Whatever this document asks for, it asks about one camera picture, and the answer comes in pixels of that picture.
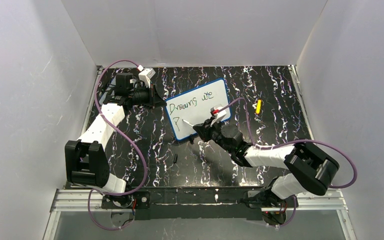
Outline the black white marker pen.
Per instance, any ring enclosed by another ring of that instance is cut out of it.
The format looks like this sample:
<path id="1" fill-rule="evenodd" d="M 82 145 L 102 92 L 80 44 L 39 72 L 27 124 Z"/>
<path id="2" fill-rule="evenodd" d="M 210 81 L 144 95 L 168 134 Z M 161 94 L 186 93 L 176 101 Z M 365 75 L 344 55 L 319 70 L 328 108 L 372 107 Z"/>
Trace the black white marker pen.
<path id="1" fill-rule="evenodd" d="M 193 124 L 191 124 L 189 121 L 187 121 L 186 119 L 182 119 L 182 121 L 184 122 L 184 123 L 186 123 L 188 126 L 190 126 L 190 127 L 193 127 L 194 125 Z"/>

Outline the blue framed whiteboard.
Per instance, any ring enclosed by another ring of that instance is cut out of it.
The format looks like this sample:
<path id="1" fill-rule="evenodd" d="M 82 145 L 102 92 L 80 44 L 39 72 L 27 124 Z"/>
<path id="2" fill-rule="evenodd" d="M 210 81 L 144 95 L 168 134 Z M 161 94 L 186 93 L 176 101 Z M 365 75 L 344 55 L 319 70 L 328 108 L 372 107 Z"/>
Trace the blue framed whiteboard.
<path id="1" fill-rule="evenodd" d="M 185 119 L 191 124 L 201 124 L 209 119 L 211 109 L 216 105 L 227 106 L 230 103 L 228 87 L 223 78 L 216 79 L 184 93 L 168 98 L 165 111 L 168 115 L 174 137 L 177 141 L 195 135 L 192 127 L 182 121 Z"/>

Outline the black marker cap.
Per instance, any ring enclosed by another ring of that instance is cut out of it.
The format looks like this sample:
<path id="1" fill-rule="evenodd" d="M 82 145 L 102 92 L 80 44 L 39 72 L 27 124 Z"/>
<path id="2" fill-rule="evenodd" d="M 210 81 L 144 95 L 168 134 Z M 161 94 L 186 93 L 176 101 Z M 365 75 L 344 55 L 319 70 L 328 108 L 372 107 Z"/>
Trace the black marker cap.
<path id="1" fill-rule="evenodd" d="M 173 157 L 173 163 L 176 164 L 178 161 L 178 154 L 176 153 Z"/>

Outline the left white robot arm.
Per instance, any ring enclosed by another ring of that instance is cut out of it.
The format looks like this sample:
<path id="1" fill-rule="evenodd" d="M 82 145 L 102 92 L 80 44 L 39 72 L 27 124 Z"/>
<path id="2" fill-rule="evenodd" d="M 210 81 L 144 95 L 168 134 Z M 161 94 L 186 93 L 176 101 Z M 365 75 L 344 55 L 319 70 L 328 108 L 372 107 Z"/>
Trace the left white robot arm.
<path id="1" fill-rule="evenodd" d="M 155 109 L 167 105 L 151 83 L 155 73 L 152 68 L 144 68 L 138 74 L 120 72 L 108 83 L 101 116 L 77 140 L 69 140 L 64 147 L 69 183 L 104 193 L 125 192 L 127 182 L 110 172 L 105 148 L 115 127 L 134 106 Z"/>

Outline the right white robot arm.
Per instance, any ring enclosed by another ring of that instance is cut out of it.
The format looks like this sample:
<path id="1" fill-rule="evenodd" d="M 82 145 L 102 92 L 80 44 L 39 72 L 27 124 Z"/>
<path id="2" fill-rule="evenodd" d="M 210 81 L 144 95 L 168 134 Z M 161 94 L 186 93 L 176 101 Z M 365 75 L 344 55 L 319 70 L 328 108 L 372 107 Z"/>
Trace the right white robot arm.
<path id="1" fill-rule="evenodd" d="M 275 178 L 265 190 L 253 196 L 260 202 L 274 204 L 305 192 L 323 196 L 340 168 L 335 159 L 309 141 L 281 147 L 257 146 L 245 141 L 236 125 L 214 123 L 211 118 L 192 128 L 204 142 L 218 144 L 240 167 L 265 166 L 289 171 L 289 174 Z"/>

